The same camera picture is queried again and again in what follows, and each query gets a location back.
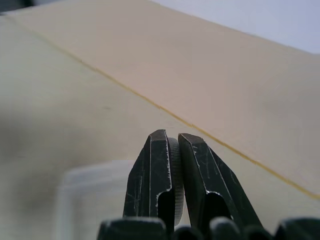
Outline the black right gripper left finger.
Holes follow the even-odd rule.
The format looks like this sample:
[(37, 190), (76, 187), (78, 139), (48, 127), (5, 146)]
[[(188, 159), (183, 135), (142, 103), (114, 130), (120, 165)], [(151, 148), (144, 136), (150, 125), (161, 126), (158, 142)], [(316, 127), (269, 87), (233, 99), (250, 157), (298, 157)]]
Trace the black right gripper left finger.
[(148, 135), (128, 175), (123, 216), (158, 218), (168, 233), (174, 231), (175, 189), (164, 129)]

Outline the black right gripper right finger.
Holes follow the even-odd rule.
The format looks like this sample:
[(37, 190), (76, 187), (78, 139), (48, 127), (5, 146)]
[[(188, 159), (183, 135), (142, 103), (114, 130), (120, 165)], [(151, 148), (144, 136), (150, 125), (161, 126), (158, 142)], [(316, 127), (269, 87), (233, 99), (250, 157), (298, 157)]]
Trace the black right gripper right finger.
[(184, 191), (190, 223), (201, 231), (216, 217), (243, 229), (262, 226), (234, 172), (199, 136), (178, 135)]

